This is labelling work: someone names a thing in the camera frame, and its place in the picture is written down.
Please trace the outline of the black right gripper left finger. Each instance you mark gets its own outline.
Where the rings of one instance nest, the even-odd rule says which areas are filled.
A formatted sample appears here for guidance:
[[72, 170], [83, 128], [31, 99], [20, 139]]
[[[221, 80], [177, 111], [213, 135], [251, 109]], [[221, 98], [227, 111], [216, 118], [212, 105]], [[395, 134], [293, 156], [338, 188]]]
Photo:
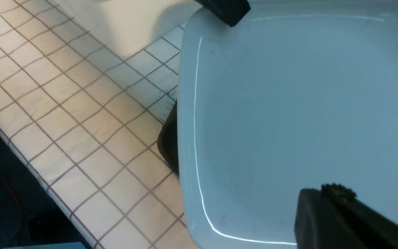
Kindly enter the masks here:
[[251, 10], [247, 0], [196, 0], [230, 27], [236, 26]]

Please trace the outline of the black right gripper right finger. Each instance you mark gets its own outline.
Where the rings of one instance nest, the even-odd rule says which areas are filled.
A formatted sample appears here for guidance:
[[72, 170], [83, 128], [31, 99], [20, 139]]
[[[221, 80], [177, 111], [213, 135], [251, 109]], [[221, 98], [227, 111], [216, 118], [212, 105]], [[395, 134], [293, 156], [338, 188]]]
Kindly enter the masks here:
[[398, 249], [398, 225], [336, 183], [300, 190], [294, 236], [299, 249]]

